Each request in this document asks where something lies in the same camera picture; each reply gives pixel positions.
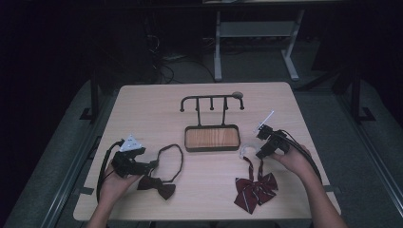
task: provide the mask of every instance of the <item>black metal stand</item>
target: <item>black metal stand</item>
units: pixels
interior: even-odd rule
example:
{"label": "black metal stand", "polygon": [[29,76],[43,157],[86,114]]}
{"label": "black metal stand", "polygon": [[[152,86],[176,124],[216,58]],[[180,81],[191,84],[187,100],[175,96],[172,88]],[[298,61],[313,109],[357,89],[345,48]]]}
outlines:
{"label": "black metal stand", "polygon": [[311,83],[307,85],[303,85],[301,87],[295,88],[294,91],[308,91],[315,86],[333,78],[337,77],[335,83],[332,86],[332,91],[335,94],[341,95],[344,94],[349,85],[352,86],[352,94],[351,94],[351,114],[354,120],[361,124],[363,121],[375,121],[375,117],[372,114],[371,110],[368,107],[362,107],[364,111],[364,116],[360,116],[359,114],[359,98],[360,98],[360,84],[361,77],[358,72],[357,67],[353,64],[342,65],[335,70],[324,74],[323,76],[313,80]]}
{"label": "black metal stand", "polygon": [[91,108],[85,108],[83,113],[81,114],[80,120],[91,120],[93,124],[98,117],[99,111],[99,100],[98,100],[98,85],[96,82],[95,73],[92,74],[90,80],[91,87]]}

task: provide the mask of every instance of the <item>floor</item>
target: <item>floor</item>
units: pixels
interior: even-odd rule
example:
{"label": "floor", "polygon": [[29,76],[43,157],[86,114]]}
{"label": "floor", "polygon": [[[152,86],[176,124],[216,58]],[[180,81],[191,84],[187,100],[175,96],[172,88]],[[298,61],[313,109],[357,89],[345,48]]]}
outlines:
{"label": "floor", "polygon": [[[303,86],[324,74],[312,71],[318,41],[297,42],[292,58],[300,80],[291,81],[280,48],[272,46],[241,48],[224,51],[222,83],[287,82],[292,88]],[[157,83],[214,83],[213,53],[206,51],[201,58],[185,56],[167,62],[163,77]],[[403,227],[392,193],[383,181],[389,173],[399,189],[403,187],[403,132],[376,91],[362,82],[361,106],[369,107],[376,121],[357,124],[349,113],[350,92],[336,96],[331,86],[334,80],[309,91],[295,91],[295,96],[325,171],[336,190],[342,216],[350,227]],[[100,115],[95,123],[79,120],[84,108],[90,107],[89,83],[77,93],[60,122],[44,156],[38,163],[23,194],[16,203],[5,227],[85,227],[72,213],[82,190],[96,144],[102,137],[108,115],[118,91],[100,94]],[[379,168],[373,157],[379,156],[387,167]],[[245,221],[243,227],[256,227]],[[283,228],[309,227],[305,219],[279,220]],[[178,227],[160,223],[159,227]],[[149,222],[111,221],[110,227],[148,227]]]}

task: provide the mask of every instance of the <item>black bow tie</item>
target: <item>black bow tie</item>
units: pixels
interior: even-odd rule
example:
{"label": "black bow tie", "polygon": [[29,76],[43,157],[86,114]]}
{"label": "black bow tie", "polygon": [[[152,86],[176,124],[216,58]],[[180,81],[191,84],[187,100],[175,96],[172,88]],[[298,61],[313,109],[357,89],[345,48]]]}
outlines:
{"label": "black bow tie", "polygon": [[163,181],[159,178],[151,178],[144,176],[140,182],[137,190],[148,190],[155,188],[158,193],[165,199],[168,200],[175,192],[176,185],[173,183],[163,184]]}

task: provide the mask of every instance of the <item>white metal frame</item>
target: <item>white metal frame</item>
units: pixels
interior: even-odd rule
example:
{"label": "white metal frame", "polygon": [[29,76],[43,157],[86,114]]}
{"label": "white metal frame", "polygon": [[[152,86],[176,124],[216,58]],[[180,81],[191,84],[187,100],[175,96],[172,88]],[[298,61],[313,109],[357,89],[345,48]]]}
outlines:
{"label": "white metal frame", "polygon": [[262,36],[289,36],[290,43],[286,49],[281,51],[282,58],[287,67],[288,73],[293,81],[299,80],[297,71],[291,60],[291,53],[297,39],[299,27],[304,14],[301,9],[295,21],[279,22],[222,22],[221,12],[217,12],[216,24],[216,51],[214,53],[214,79],[216,82],[222,80],[221,72],[221,37],[262,37]]}

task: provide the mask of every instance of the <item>table leg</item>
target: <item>table leg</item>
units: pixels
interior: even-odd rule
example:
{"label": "table leg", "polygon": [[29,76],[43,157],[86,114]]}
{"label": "table leg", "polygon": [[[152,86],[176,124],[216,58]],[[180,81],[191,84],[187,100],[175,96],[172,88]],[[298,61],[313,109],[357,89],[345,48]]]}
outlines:
{"label": "table leg", "polygon": [[214,80],[216,82],[220,82],[222,80],[221,57],[220,57],[220,35],[221,35],[220,17],[221,13],[218,11],[217,24],[216,24],[216,52],[214,53]]}
{"label": "table leg", "polygon": [[297,71],[296,68],[294,67],[293,61],[291,60],[291,52],[293,51],[294,44],[296,43],[304,11],[305,11],[304,9],[301,9],[298,12],[297,20],[294,23],[293,30],[291,31],[290,44],[288,45],[287,49],[281,51],[282,58],[284,59],[285,65],[287,66],[288,69],[288,73],[290,74],[291,80],[293,81],[298,81],[299,77],[297,75]]}

